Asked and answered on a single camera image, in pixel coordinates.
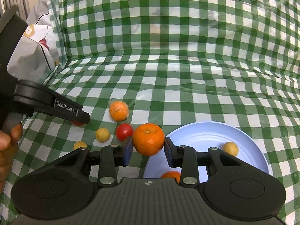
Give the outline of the person's left hand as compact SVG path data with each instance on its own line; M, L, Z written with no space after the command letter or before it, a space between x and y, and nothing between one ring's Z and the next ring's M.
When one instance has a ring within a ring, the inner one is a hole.
M10 134L0 134L0 192L5 187L6 179L11 172L13 161L18 150L18 142L23 135L23 126L18 124Z

